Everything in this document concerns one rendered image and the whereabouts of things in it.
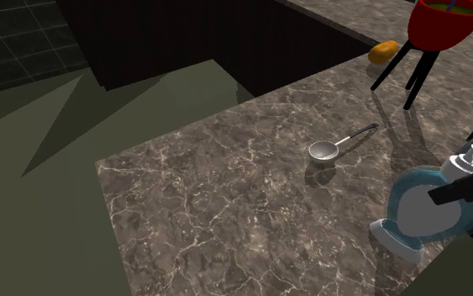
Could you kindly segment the blue soap dispenser bottle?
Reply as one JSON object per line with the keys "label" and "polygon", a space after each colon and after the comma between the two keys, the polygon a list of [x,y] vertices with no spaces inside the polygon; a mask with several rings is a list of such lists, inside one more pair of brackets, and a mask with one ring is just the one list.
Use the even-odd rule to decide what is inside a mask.
{"label": "blue soap dispenser bottle", "polygon": [[472,174],[473,144],[440,168],[417,166],[405,171],[393,183],[386,217],[370,223],[371,234],[393,254],[420,263],[425,244],[473,229],[473,201],[437,205],[428,192]]}

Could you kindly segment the orange-yellow potato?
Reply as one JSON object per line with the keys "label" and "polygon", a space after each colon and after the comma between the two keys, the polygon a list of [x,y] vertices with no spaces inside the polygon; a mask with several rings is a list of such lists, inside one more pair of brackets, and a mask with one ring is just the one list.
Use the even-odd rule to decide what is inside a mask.
{"label": "orange-yellow potato", "polygon": [[388,40],[374,46],[368,53],[368,59],[373,64],[383,64],[389,61],[398,51],[395,40]]}

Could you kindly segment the red pot on black legs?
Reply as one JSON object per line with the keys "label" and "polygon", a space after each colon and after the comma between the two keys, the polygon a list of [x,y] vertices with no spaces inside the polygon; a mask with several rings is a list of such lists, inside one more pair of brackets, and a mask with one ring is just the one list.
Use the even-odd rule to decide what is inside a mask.
{"label": "red pot on black legs", "polygon": [[412,107],[439,53],[473,32],[473,0],[417,0],[407,26],[407,41],[371,86],[376,90],[410,50],[423,52],[405,89],[404,109]]}

